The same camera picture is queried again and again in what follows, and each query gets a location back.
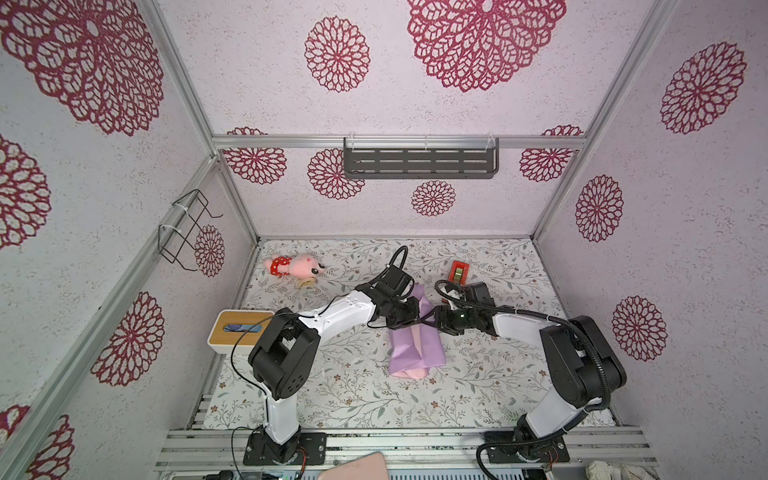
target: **purple cloth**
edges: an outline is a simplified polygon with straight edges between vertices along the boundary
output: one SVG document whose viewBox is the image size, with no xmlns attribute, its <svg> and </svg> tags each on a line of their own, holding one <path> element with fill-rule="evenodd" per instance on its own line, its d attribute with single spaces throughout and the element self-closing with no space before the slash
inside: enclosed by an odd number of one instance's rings
<svg viewBox="0 0 768 480">
<path fill-rule="evenodd" d="M 432 310 L 432 304 L 424 296 L 424 286 L 416 284 L 411 296 L 419 300 L 419 315 Z M 419 323 L 409 328 L 390 330 L 392 358 L 389 374 L 410 379 L 423 379 L 429 367 L 444 366 L 445 352 L 436 328 Z"/>
</svg>

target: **red polka dot dress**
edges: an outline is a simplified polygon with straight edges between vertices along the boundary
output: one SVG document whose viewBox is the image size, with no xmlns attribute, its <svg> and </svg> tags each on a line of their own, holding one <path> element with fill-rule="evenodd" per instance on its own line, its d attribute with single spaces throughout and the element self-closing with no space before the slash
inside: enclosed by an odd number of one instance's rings
<svg viewBox="0 0 768 480">
<path fill-rule="evenodd" d="M 279 265 L 290 265 L 290 261 L 291 259 L 289 257 L 277 257 L 276 259 L 273 259 L 272 266 L 270 267 L 270 273 L 272 273 L 274 276 L 290 275 L 288 272 L 281 273 L 277 271 L 277 267 Z"/>
</svg>

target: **pink plush bunny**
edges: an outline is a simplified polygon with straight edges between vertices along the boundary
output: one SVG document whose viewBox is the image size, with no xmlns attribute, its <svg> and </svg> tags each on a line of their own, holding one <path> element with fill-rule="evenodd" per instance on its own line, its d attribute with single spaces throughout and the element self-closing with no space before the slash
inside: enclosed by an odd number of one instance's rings
<svg viewBox="0 0 768 480">
<path fill-rule="evenodd" d="M 264 266 L 270 269 L 274 276 L 293 275 L 299 280 L 314 279 L 326 272 L 325 266 L 310 255 L 294 258 L 272 255 L 272 260 L 264 260 Z"/>
</svg>

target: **table surface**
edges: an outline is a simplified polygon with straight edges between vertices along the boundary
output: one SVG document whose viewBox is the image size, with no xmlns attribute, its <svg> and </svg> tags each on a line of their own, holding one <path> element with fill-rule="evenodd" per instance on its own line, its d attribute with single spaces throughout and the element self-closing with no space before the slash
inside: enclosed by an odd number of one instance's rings
<svg viewBox="0 0 768 480">
<path fill-rule="evenodd" d="M 306 310 L 374 277 L 401 245 L 405 270 L 426 286 L 447 278 L 453 260 L 469 263 L 467 282 L 484 281 L 497 305 L 563 315 L 551 283 L 529 240 L 271 240 L 263 245 L 243 308 Z M 290 277 L 269 275 L 263 260 L 274 254 L 314 255 L 327 266 L 311 288 Z M 508 427 L 533 408 L 551 382 L 544 352 L 527 343 L 473 331 L 440 334 L 446 365 L 425 379 L 388 376 L 389 335 L 364 326 L 320 347 L 310 378 L 299 392 L 299 420 L 308 428 Z M 237 370 L 253 379 L 247 356 Z M 203 423 L 205 429 L 255 428 L 263 422 L 260 391 L 223 363 Z M 609 411 L 593 412 L 582 426 L 615 425 Z"/>
</svg>

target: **red flower pattern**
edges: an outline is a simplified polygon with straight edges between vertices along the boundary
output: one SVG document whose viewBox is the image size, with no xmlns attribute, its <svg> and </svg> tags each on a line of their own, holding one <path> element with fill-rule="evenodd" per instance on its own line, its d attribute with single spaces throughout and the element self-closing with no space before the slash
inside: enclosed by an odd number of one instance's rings
<svg viewBox="0 0 768 480">
<path fill-rule="evenodd" d="M 51 211 L 50 196 L 35 159 L 0 135 L 0 249 L 37 234 Z"/>
<path fill-rule="evenodd" d="M 337 200 L 354 197 L 366 184 L 365 180 L 352 180 L 344 176 L 343 152 L 338 148 L 317 152 L 310 160 L 306 174 L 315 190 Z"/>
<path fill-rule="evenodd" d="M 138 380 L 149 370 L 163 346 L 164 324 L 163 310 L 157 300 L 148 292 L 139 293 L 91 367 L 91 373 L 99 383 L 112 386 L 126 386 Z"/>
<path fill-rule="evenodd" d="M 736 99 L 744 82 L 744 52 L 725 41 L 687 59 L 672 76 L 661 99 L 661 121 L 688 134 L 711 124 Z"/>
<path fill-rule="evenodd" d="M 131 0 L 2 0 L 0 31 L 40 91 L 79 121 L 130 136 L 159 115 L 163 70 Z"/>
<path fill-rule="evenodd" d="M 368 73 L 371 58 L 366 38 L 344 18 L 325 17 L 304 42 L 306 66 L 330 91 L 349 91 Z"/>
<path fill-rule="evenodd" d="M 69 425 L 69 415 L 62 415 L 56 430 L 45 439 L 42 450 L 35 456 L 27 469 L 28 480 L 61 480 L 69 472 L 69 462 L 74 452 L 72 436 L 74 429 Z"/>
<path fill-rule="evenodd" d="M 194 242 L 194 259 L 205 276 L 216 276 L 224 265 L 224 240 L 213 225 L 200 229 Z"/>
<path fill-rule="evenodd" d="M 0 447 L 11 437 L 16 426 L 27 415 L 29 406 L 14 405 L 10 409 L 0 412 Z"/>
<path fill-rule="evenodd" d="M 624 200 L 619 183 L 607 175 L 588 181 L 576 202 L 576 226 L 591 242 L 607 239 L 619 226 Z"/>
<path fill-rule="evenodd" d="M 227 134 L 266 135 L 250 127 L 238 127 Z M 282 148 L 231 148 L 222 154 L 234 173 L 255 184 L 277 182 L 286 173 L 286 156 Z"/>
<path fill-rule="evenodd" d="M 419 185 L 411 196 L 411 205 L 425 217 L 444 214 L 453 206 L 456 192 L 450 184 L 440 180 L 430 180 Z"/>
<path fill-rule="evenodd" d="M 667 346 L 667 324 L 648 299 L 628 296 L 614 311 L 613 330 L 619 346 L 629 356 L 647 362 Z"/>
<path fill-rule="evenodd" d="M 408 0 L 414 55 L 444 87 L 488 90 L 528 67 L 565 0 Z"/>
<path fill-rule="evenodd" d="M 573 125 L 558 125 L 546 130 L 543 135 L 581 135 L 584 132 Z M 528 148 L 520 158 L 523 176 L 537 182 L 560 177 L 574 151 L 569 148 Z"/>
</svg>

